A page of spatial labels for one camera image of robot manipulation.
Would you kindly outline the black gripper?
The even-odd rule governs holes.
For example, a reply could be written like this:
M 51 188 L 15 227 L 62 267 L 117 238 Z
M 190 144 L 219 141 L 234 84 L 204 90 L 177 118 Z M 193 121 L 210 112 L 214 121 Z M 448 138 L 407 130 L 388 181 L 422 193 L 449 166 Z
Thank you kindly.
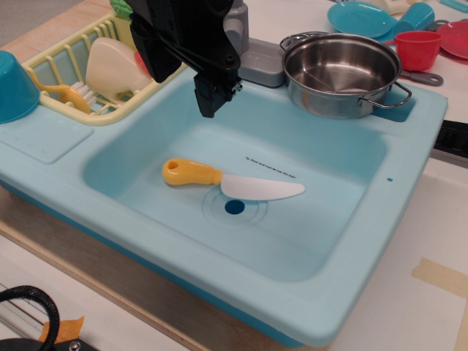
M 161 83 L 182 63 L 199 72 L 195 95 L 203 117 L 243 88 L 240 57 L 224 32 L 232 1 L 128 1 L 134 42 L 152 78 Z

